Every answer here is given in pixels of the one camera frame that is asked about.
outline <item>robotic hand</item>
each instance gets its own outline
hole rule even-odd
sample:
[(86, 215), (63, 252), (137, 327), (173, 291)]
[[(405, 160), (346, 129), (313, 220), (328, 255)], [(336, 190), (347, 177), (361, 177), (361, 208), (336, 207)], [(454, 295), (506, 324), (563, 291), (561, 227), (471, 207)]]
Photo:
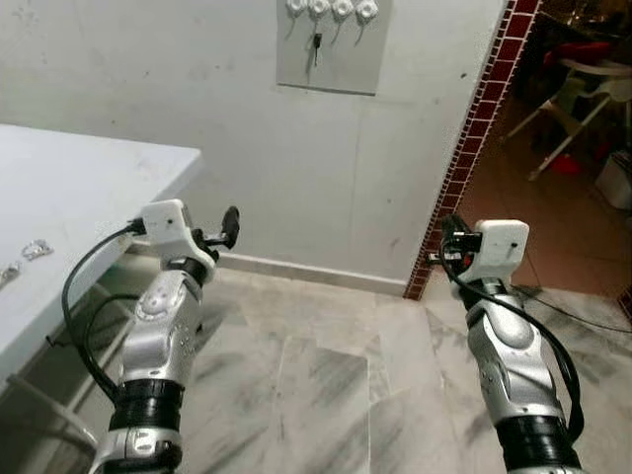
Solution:
[[(180, 408), (195, 355), (201, 288), (212, 279), (219, 257), (209, 246), (235, 245), (239, 211), (229, 208), (222, 232), (204, 237), (201, 230), (192, 229), (181, 201), (165, 200), (145, 206), (140, 218), (123, 230), (147, 235), (160, 257), (162, 272), (134, 309), (134, 326), (122, 346), (120, 384), (104, 381), (102, 377), (107, 376), (86, 363), (115, 404), (109, 431), (89, 472), (173, 472), (183, 454)], [(77, 347), (82, 355), (81, 346)], [(110, 391), (108, 382), (113, 385)]]
[[(481, 391), (511, 474), (579, 474), (572, 442), (584, 417), (570, 356), (507, 288), (520, 265), (528, 226), (518, 220), (483, 220), (471, 232), (456, 215), (443, 222), (443, 242), (431, 264), (442, 264), (467, 309), (468, 346), (479, 366)], [(542, 357), (551, 344), (573, 408), (568, 427), (553, 378)]]

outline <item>red brick trim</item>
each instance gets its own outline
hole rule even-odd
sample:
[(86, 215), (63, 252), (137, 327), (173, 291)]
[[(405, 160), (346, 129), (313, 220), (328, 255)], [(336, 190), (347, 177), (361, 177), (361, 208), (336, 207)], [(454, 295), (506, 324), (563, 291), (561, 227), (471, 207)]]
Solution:
[(632, 323), (632, 284), (628, 289), (623, 291), (623, 294), (619, 296), (619, 304), (621, 305), (621, 309), (628, 317), (630, 323)]
[(485, 143), (515, 66), (539, 10), (540, 0), (510, 0), (493, 40), (487, 64), (467, 112), (452, 159), (443, 178), (431, 220), (413, 267), (404, 297), (419, 300), (430, 275), (427, 252), (436, 252), (440, 242), (440, 220), (453, 213), (463, 198), (465, 188), (478, 164), (479, 152)]

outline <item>small object on table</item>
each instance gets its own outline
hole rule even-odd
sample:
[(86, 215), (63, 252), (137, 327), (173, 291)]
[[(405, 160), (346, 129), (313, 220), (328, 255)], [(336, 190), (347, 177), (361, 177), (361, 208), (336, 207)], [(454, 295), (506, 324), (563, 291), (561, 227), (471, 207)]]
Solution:
[(20, 275), (20, 262), (14, 262), (6, 269), (0, 271), (0, 289), (9, 281), (16, 279)]
[(22, 249), (22, 256), (29, 262), (48, 254), (52, 254), (52, 247), (43, 239), (34, 240)]

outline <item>white knob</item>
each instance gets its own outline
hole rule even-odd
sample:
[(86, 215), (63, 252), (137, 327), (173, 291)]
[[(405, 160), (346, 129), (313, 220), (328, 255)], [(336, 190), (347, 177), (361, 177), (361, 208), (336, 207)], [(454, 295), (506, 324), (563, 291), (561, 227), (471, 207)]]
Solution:
[(297, 17), (303, 10), (307, 8), (307, 0), (286, 0), (285, 5), (287, 6), (287, 10)]
[(355, 13), (361, 23), (368, 23), (377, 16), (379, 8), (375, 0), (362, 0), (355, 7)]
[(329, 3), (329, 0), (310, 0), (309, 1), (309, 9), (311, 10), (312, 14), (316, 17), (322, 17), (331, 8), (332, 8), (332, 5)]
[(333, 5), (336, 16), (343, 20), (348, 17), (354, 10), (354, 2), (352, 0), (336, 0)]

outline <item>black cable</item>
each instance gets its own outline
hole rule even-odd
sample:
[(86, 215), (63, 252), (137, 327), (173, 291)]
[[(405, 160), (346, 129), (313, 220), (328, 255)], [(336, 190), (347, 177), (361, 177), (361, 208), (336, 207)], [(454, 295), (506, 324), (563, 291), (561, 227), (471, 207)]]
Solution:
[(569, 392), (569, 396), (571, 398), (571, 414), (569, 417), (569, 425), (568, 425), (568, 434), (571, 442), (576, 441), (582, 431), (584, 430), (584, 412), (582, 411), (581, 405), (581, 389), (580, 389), (580, 378), (577, 374), (577, 370), (575, 369), (575, 365), (573, 364), (573, 360), (571, 356), (566, 351), (566, 348), (560, 343), (560, 341), (551, 333), (546, 327), (540, 323), (538, 320), (530, 316), (526, 311), (513, 306), (501, 299), (498, 299), (490, 294), (484, 293), (483, 291), (475, 288), (469, 283), (466, 283), (458, 275), (454, 272), (454, 270), (447, 264), (445, 260), (445, 247), (449, 244), (454, 244), (450, 240), (441, 241), (441, 245), (438, 251), (438, 257), (441, 261), (441, 265), (443, 269), (447, 273), (447, 275), (452, 279), (456, 284), (460, 287), (465, 288), (468, 291), (476, 294), (482, 299), (490, 301), (491, 303), (498, 304), (506, 309), (509, 309), (511, 312), (517, 314), (521, 318), (523, 318), (528, 323), (532, 324), (535, 328), (540, 331), (542, 336), (546, 338), (546, 340), (551, 345), (551, 349), (553, 350), (553, 354), (555, 355), (555, 359), (557, 360), (557, 364), (560, 367), (560, 372), (562, 373), (562, 378), (564, 379), (564, 384), (566, 385), (566, 389)]
[(512, 288), (519, 291), (520, 293), (524, 294), (525, 296), (528, 296), (530, 299), (533, 299), (535, 301), (537, 301), (540, 304), (543, 304), (544, 306), (548, 306), (551, 309), (554, 309), (555, 311), (557, 311), (558, 313), (562, 313), (565, 316), (568, 316), (571, 319), (575, 319), (577, 321), (580, 321), (582, 323), (588, 324), (589, 326), (595, 326), (596, 328), (600, 328), (600, 329), (605, 329), (607, 331), (614, 331), (616, 333), (622, 333), (622, 334), (632, 334), (632, 330), (629, 329), (623, 329), (623, 328), (613, 328), (611, 326), (606, 326), (604, 324), (599, 324), (596, 323), (595, 321), (590, 321), (588, 319), (584, 319), (581, 318), (573, 313), (569, 313), (568, 311), (563, 310), (562, 308), (559, 308), (553, 304), (547, 303), (546, 301), (543, 301), (539, 298), (536, 298), (535, 296), (533, 296), (531, 293), (529, 293), (528, 291), (522, 289), (519, 286), (515, 286), (514, 284), (512, 284)]
[(70, 290), (70, 286), (72, 285), (72, 281), (75, 279), (81, 268), (95, 255), (102, 247), (106, 244), (112, 242), (117, 239), (121, 235), (125, 235), (128, 233), (140, 233), (144, 230), (141, 228), (142, 220), (135, 219), (129, 225), (125, 226), (123, 229), (115, 232), (114, 234), (109, 235), (97, 245), (95, 245), (92, 249), (88, 251), (86, 255), (84, 255), (81, 260), (74, 266), (70, 275), (66, 279), (66, 282), (63, 285), (63, 289), (61, 290), (61, 310), (63, 312), (63, 319), (66, 323), (66, 327), (68, 329), (68, 334), (70, 335), (70, 341), (77, 348), (77, 352), (81, 357), (81, 360), (86, 365), (88, 372), (95, 379), (95, 382), (101, 387), (104, 393), (108, 396), (110, 400), (114, 403), (117, 396), (117, 385), (108, 377), (108, 375), (99, 367), (98, 364), (94, 363), (94, 358), (90, 358), (90, 354), (88, 350), (83, 346), (81, 340), (75, 333), (74, 328), (72, 327), (72, 315), (70, 314), (70, 304), (68, 303), (68, 291)]
[(119, 301), (122, 299), (135, 301), (138, 298), (139, 296), (137, 294), (127, 294), (127, 293), (113, 294), (111, 296), (108, 296), (106, 299), (104, 299), (99, 304), (99, 306), (97, 306), (97, 309), (95, 309), (95, 311), (90, 315), (90, 318), (88, 319), (88, 322), (86, 323), (86, 327), (83, 332), (82, 345), (85, 348), (86, 352), (88, 353), (88, 358), (92, 365), (99, 366), (99, 363), (97, 362), (92, 352), (92, 349), (90, 348), (90, 333), (92, 332), (92, 327), (94, 326), (94, 323), (97, 320), (97, 316), (99, 315), (99, 313), (103, 310), (103, 308), (105, 308), (108, 304), (110, 304), (113, 301)]

